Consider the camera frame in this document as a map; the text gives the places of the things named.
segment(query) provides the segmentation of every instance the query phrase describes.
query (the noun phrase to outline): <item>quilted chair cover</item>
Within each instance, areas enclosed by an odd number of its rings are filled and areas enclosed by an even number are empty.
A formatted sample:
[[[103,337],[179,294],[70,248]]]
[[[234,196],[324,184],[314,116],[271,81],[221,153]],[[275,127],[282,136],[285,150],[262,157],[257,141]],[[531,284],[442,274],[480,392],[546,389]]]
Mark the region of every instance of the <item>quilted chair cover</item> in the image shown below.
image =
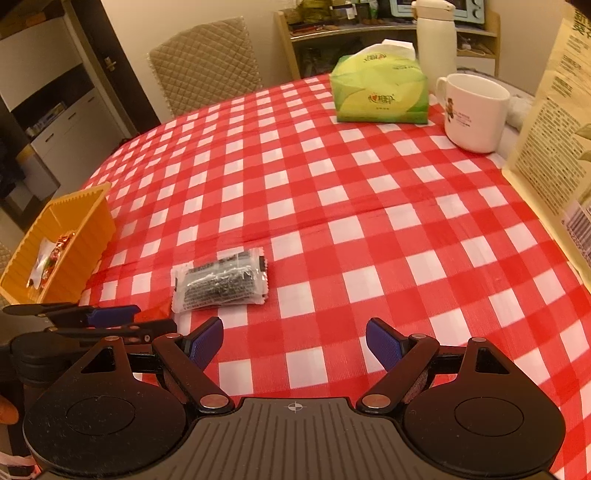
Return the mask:
[[[242,17],[178,33],[149,61],[174,116],[262,88]]]
[[[4,272],[4,269],[7,267],[11,257],[11,251],[4,245],[0,244],[0,276],[2,276],[2,273]],[[5,307],[6,305],[8,305],[8,302],[0,296],[0,308]]]

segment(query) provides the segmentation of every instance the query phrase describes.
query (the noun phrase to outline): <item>table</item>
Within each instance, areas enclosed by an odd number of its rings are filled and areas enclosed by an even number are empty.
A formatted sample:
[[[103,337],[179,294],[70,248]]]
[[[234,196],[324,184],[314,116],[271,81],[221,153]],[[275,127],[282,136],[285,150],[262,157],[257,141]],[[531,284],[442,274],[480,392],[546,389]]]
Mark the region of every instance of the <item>table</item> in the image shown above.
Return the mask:
[[[263,247],[264,306],[177,318],[181,333],[223,319],[206,373],[228,394],[354,402],[384,374],[365,343],[374,316],[445,345],[484,336],[560,406],[554,471],[583,478],[591,297],[500,156],[456,148],[431,104],[423,127],[339,124],[318,77],[136,138],[87,184],[112,182],[117,230],[82,303],[154,307],[170,301],[179,265]]]

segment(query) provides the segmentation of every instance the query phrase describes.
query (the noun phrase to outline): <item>screw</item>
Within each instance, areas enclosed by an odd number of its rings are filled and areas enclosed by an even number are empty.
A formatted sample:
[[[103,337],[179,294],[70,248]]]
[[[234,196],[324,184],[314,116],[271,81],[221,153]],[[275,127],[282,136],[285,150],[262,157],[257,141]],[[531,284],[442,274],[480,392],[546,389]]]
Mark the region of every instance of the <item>screw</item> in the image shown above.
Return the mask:
[[[199,400],[199,403],[205,408],[211,408],[212,410],[217,410],[219,408],[224,408],[226,405],[230,403],[227,397],[224,395],[212,394],[212,395],[205,395],[204,397]]]
[[[366,395],[363,397],[363,400],[361,400],[361,403],[363,403],[363,405],[365,405],[367,408],[374,408],[377,410],[379,408],[388,407],[390,405],[390,399],[385,395]]]

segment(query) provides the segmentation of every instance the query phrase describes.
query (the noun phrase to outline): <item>candy wrapper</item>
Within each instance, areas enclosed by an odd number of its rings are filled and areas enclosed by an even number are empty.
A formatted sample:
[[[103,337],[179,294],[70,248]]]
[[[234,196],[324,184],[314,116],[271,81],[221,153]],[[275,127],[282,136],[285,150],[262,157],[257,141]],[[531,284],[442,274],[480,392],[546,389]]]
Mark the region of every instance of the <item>candy wrapper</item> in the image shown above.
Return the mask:
[[[173,312],[203,307],[265,303],[269,293],[262,248],[176,272]]]
[[[38,291],[45,288],[61,254],[73,237],[74,232],[69,232],[59,237],[56,243],[51,243],[47,238],[41,240],[37,261],[27,281],[27,287],[32,287]]]

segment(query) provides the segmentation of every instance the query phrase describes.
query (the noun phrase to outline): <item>snack packet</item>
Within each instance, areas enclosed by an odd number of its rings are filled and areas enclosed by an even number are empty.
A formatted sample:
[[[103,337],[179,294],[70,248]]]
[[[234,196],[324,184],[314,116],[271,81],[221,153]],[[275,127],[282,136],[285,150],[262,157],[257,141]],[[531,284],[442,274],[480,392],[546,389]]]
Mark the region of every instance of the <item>snack packet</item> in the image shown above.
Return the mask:
[[[175,281],[174,313],[219,305],[262,305],[269,293],[262,248],[182,269],[175,273]]]

